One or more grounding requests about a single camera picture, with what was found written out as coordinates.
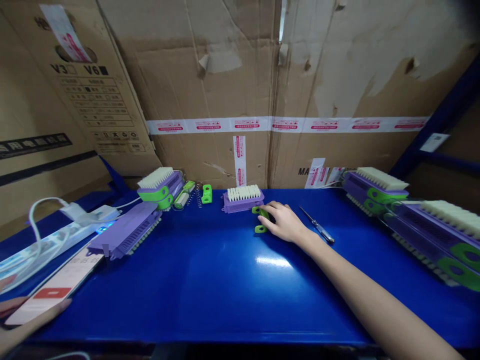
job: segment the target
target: packing tape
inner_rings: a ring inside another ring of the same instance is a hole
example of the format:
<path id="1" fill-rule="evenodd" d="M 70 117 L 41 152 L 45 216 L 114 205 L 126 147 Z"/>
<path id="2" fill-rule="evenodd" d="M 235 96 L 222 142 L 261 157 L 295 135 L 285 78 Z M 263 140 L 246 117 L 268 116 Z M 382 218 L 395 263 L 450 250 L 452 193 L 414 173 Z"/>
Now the packing tape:
<path id="1" fill-rule="evenodd" d="M 218 117 L 180 120 L 149 120 L 151 135 L 236 133 L 404 133 L 418 132 L 428 117 Z"/>

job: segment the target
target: fingernail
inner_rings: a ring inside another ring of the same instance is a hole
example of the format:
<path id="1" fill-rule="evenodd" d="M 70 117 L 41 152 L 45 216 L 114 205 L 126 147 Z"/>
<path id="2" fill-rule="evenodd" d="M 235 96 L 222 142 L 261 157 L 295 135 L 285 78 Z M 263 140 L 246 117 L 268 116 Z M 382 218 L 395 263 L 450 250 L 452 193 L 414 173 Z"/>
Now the fingernail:
<path id="1" fill-rule="evenodd" d="M 60 308 L 62 310 L 65 310 L 66 308 L 69 307 L 70 303 L 72 302 L 72 299 L 65 299 L 60 303 Z"/>

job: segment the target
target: metal spring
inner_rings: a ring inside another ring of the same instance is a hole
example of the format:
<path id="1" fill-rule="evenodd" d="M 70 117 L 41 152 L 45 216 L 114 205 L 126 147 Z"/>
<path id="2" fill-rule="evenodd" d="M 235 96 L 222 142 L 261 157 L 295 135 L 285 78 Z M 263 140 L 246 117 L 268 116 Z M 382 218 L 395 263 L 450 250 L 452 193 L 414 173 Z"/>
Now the metal spring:
<path id="1" fill-rule="evenodd" d="M 197 182 L 195 185 L 196 204 L 199 209 L 204 207 L 202 204 L 202 196 L 200 195 L 200 189 L 202 189 L 202 186 L 203 184 L 201 182 Z"/>

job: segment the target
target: green handle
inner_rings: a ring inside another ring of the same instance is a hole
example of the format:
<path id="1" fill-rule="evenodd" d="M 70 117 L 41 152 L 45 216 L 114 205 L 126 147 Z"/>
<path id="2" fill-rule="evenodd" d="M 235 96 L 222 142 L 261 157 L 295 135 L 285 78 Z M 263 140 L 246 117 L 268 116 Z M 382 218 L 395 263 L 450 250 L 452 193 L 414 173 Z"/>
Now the green handle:
<path id="1" fill-rule="evenodd" d="M 212 202 L 212 186 L 209 184 L 203 185 L 203 196 L 201 197 L 202 204 L 210 204 Z"/>
<path id="2" fill-rule="evenodd" d="M 260 216 L 263 216 L 264 218 L 267 218 L 268 220 L 270 220 L 269 213 L 266 212 L 265 210 L 259 208 L 258 206 L 252 207 L 251 212 L 252 212 L 252 214 L 260 214 Z M 263 234 L 263 233 L 266 233 L 267 231 L 268 231 L 268 229 L 263 225 L 255 226 L 255 232 L 257 234 Z"/>

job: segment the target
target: blue metal shelf frame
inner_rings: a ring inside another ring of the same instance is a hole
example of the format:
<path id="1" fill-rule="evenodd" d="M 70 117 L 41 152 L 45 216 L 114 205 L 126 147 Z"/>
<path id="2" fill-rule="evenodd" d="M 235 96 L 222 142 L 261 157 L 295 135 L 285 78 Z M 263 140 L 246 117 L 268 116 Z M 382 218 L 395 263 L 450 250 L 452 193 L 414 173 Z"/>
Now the blue metal shelf frame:
<path id="1" fill-rule="evenodd" d="M 442 167 L 454 169 L 470 175 L 480 175 L 480 164 L 457 159 L 451 156 L 421 151 L 420 148 L 433 133 L 446 133 L 460 120 L 480 95 L 480 54 L 441 102 L 425 127 L 418 133 L 410 146 L 398 159 L 390 174 L 405 179 L 417 165 L 426 161 Z"/>

